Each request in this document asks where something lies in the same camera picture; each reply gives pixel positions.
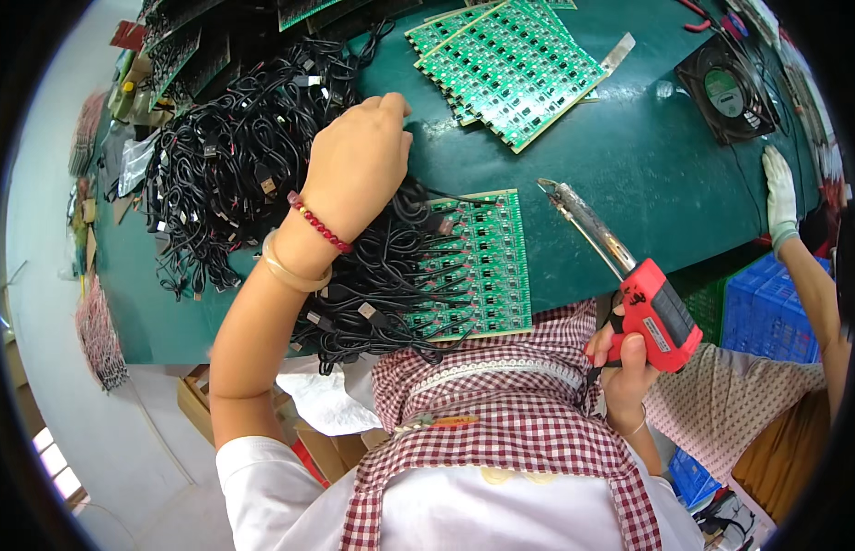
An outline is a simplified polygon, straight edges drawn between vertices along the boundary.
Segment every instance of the green workbench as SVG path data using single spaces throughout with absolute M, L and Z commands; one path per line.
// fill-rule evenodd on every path
M 761 150 L 774 144 L 789 160 L 799 212 L 816 206 L 814 168 L 800 125 L 801 189 L 793 140 L 777 131 L 739 144 L 738 170 L 730 147 L 719 146 L 697 105 L 680 89 L 673 68 L 710 37 L 681 26 L 699 23 L 673 0 L 578 0 L 558 11 L 572 35 L 601 60 L 626 32 L 636 46 L 599 84 L 600 101 L 575 106 L 521 154 L 513 154 L 482 124 L 460 127 L 436 87 L 412 68 L 417 56 L 403 32 L 462 2 L 429 2 L 398 20 L 362 74 L 364 94 L 396 91 L 412 106 L 410 171 L 428 186 L 465 194 L 519 188 L 532 286 L 532 310 L 542 311 L 607 292 L 617 280 L 535 185 L 538 177 L 567 182 L 638 258 L 677 270 L 767 231 L 767 191 Z M 210 288 L 201 302 L 180 303 L 155 277 L 155 241 L 143 216 L 112 225 L 100 202 L 98 272 L 128 363 L 191 364 L 207 353 L 235 298 Z M 247 273 L 253 249 L 235 252 L 232 266 Z

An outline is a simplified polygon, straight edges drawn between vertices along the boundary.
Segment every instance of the white work glove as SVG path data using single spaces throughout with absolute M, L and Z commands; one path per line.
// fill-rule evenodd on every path
M 790 237 L 798 237 L 798 204 L 789 163 L 774 146 L 765 146 L 761 156 L 767 175 L 767 222 L 771 229 L 774 255 Z

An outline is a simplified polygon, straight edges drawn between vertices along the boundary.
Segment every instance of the checkered apron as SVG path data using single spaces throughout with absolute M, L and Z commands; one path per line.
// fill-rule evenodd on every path
M 660 549 L 660 530 L 636 462 L 620 435 L 590 416 L 598 385 L 581 352 L 595 331 L 595 303 L 534 316 L 531 335 L 467 341 L 441 365 L 406 351 L 373 371 L 383 445 L 361 459 L 340 549 L 378 549 L 388 480 L 422 467 L 488 467 L 605 479 L 627 549 Z M 470 415 L 457 427 L 411 420 Z

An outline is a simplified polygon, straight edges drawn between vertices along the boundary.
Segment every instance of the red tool handle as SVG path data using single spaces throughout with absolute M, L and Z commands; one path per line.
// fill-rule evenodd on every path
M 648 363 L 660 371 L 675 372 L 691 359 L 703 331 L 694 323 L 685 304 L 654 260 L 639 263 L 620 283 L 623 322 L 615 321 L 612 348 L 606 365 L 620 365 L 620 345 L 630 333 L 645 338 Z
M 700 6 L 696 6 L 694 4 L 691 4 L 687 0 L 679 0 L 679 3 L 687 6 L 691 11 L 693 11 L 697 15 L 701 15 L 703 17 L 706 17 L 706 11 L 704 11 Z M 684 27 L 685 27 L 686 31 L 690 31 L 691 33 L 701 33 L 703 31 L 705 31 L 706 29 L 708 29 L 709 25 L 711 25 L 711 24 L 712 24 L 712 22 L 709 21 L 707 18 L 700 25 L 691 25 L 690 23 L 687 23 Z

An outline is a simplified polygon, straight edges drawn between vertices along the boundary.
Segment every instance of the wrist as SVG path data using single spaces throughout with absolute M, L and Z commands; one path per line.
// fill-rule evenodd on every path
M 327 201 L 321 200 L 321 197 L 314 197 L 309 193 L 307 182 L 302 188 L 300 197 L 305 208 L 310 210 L 323 226 L 326 226 L 340 240 L 351 243 L 363 231 L 364 226 L 359 225 L 358 217 L 354 215 L 358 205 L 348 203 L 337 205 L 336 200 Z
M 785 220 L 771 226 L 773 254 L 777 258 L 779 258 L 779 248 L 782 247 L 784 242 L 788 241 L 792 237 L 798 237 L 798 227 L 795 225 L 795 222 Z
M 272 252 L 286 270 L 304 280 L 320 280 L 339 250 L 291 210 L 271 243 Z
M 645 410 L 641 403 L 624 408 L 609 408 L 606 415 L 608 425 L 620 435 L 632 435 L 645 421 Z

